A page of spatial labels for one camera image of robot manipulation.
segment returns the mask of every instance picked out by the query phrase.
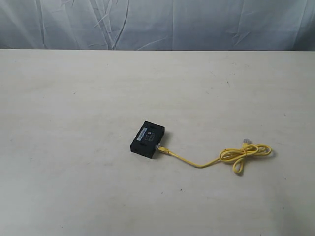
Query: black electronic device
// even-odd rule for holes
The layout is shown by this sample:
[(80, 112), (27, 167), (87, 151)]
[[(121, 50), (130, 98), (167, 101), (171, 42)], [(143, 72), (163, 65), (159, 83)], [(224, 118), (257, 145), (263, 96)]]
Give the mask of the black electronic device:
[(130, 150), (152, 158), (164, 135), (165, 127), (145, 121), (130, 145)]

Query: table surface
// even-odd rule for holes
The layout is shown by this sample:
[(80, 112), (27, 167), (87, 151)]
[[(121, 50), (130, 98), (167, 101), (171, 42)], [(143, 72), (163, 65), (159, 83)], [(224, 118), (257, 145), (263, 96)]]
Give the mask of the table surface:
[[(314, 235), (315, 53), (0, 51), (1, 236)], [(196, 163), (130, 152), (145, 120)]]

